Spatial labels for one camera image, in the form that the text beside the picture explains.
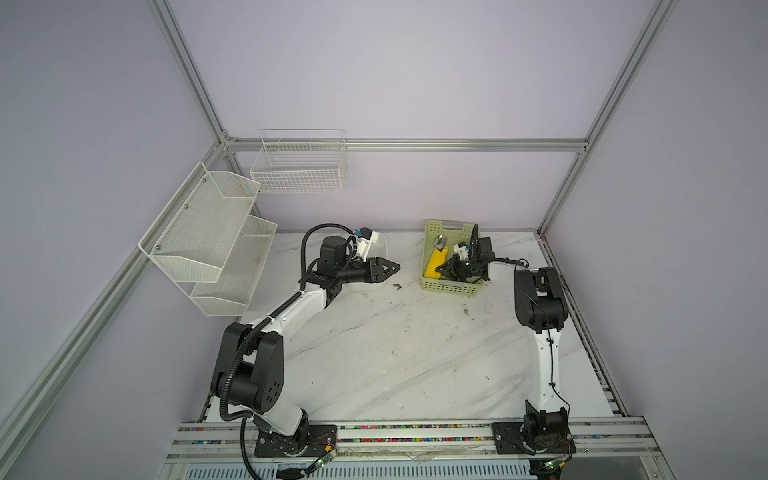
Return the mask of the yellow paper napkin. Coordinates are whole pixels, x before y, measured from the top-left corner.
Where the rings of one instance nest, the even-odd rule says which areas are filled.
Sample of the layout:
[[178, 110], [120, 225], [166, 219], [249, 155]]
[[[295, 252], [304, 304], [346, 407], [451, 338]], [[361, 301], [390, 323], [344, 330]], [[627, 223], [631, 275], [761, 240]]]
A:
[[440, 279], [441, 273], [437, 269], [446, 263], [448, 253], [447, 247], [442, 249], [434, 248], [424, 269], [423, 277], [427, 279]]

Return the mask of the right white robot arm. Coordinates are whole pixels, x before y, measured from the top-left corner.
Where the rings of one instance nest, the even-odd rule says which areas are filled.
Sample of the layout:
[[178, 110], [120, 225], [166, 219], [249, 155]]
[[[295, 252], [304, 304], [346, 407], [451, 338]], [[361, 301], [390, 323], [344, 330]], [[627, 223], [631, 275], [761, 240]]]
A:
[[517, 434], [519, 448], [538, 454], [568, 446], [571, 404], [561, 392], [560, 343], [569, 311], [557, 270], [532, 269], [524, 258], [498, 257], [488, 237], [460, 242], [452, 250], [436, 272], [451, 280], [481, 280], [510, 287], [515, 318], [527, 330], [532, 391]]

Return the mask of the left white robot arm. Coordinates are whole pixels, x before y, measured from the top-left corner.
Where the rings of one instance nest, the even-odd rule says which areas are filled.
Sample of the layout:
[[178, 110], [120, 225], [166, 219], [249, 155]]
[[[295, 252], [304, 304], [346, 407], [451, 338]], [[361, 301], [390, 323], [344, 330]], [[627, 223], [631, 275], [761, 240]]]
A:
[[324, 223], [304, 235], [297, 289], [272, 312], [224, 331], [210, 393], [219, 399], [224, 422], [253, 424], [258, 440], [288, 456], [310, 444], [308, 413], [282, 397], [286, 341], [328, 308], [346, 284], [382, 284], [400, 270], [396, 262], [370, 253], [382, 235]]

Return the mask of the white plastic cutlery tub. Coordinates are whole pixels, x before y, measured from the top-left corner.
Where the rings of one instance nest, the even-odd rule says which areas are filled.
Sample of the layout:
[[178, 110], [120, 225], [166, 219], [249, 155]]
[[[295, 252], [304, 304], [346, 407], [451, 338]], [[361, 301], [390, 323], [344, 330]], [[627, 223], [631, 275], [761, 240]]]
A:
[[386, 258], [388, 255], [387, 239], [386, 236], [380, 232], [378, 242], [371, 248], [368, 260], [374, 257]]

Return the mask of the light green perforated basket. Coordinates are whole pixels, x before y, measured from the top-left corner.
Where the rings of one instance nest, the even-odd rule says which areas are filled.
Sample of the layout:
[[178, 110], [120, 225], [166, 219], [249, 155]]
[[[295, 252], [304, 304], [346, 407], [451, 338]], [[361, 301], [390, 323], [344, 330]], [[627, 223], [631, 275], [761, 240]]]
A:
[[[439, 273], [437, 268], [449, 262], [458, 254], [456, 246], [463, 244], [470, 246], [475, 224], [461, 223], [445, 220], [427, 220], [424, 227], [424, 243], [421, 265], [420, 286], [421, 289], [432, 293], [445, 293], [465, 297], [475, 297], [481, 290], [484, 281], [480, 277], [470, 277], [468, 280], [459, 280], [455, 274]], [[435, 242], [439, 237], [443, 238], [444, 248], [436, 257], [439, 263], [432, 258], [436, 251]]]

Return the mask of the lower white mesh shelf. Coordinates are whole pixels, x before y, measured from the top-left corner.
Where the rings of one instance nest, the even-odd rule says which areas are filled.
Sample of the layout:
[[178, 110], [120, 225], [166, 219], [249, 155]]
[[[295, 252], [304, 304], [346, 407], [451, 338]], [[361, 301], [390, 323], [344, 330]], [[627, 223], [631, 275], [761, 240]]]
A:
[[249, 215], [216, 283], [198, 283], [191, 300], [208, 317], [242, 316], [250, 306], [277, 224]]

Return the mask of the white mesh shelf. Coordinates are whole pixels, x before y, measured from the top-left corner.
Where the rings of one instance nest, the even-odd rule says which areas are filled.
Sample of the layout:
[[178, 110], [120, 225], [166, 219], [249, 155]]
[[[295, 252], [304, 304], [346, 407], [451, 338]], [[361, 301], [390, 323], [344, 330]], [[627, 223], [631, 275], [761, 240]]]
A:
[[199, 163], [138, 248], [175, 283], [215, 283], [259, 189], [250, 178]]
[[250, 306], [277, 224], [249, 215], [216, 283], [198, 283], [191, 300], [208, 317], [242, 316]]

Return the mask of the upper white mesh shelf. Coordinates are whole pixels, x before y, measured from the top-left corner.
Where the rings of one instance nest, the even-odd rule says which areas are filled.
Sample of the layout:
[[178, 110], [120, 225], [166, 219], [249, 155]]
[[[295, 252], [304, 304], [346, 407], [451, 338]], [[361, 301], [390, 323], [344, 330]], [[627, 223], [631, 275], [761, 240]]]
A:
[[215, 283], [259, 189], [250, 178], [199, 163], [138, 248], [175, 283]]

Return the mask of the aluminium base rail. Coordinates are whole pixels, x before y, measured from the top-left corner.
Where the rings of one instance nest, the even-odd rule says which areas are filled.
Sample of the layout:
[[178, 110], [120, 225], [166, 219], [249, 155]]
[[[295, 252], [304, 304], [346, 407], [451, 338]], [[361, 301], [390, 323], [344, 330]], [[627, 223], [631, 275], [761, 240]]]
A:
[[254, 426], [187, 423], [172, 443], [162, 479], [275, 479], [315, 467], [313, 479], [672, 479], [640, 417], [576, 418], [565, 439], [534, 453], [517, 419], [326, 421], [308, 445], [286, 455]]

